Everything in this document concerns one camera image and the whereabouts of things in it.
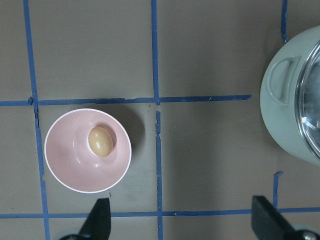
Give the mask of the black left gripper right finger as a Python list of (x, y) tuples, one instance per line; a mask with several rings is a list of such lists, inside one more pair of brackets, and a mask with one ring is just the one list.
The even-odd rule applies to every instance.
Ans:
[(252, 197), (251, 228), (258, 240), (288, 240), (296, 232), (268, 199), (262, 195)]

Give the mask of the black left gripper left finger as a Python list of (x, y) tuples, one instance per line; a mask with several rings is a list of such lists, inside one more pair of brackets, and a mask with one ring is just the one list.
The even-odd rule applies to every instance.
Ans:
[(111, 234), (111, 208), (109, 198), (99, 198), (82, 225), (80, 240), (108, 240)]

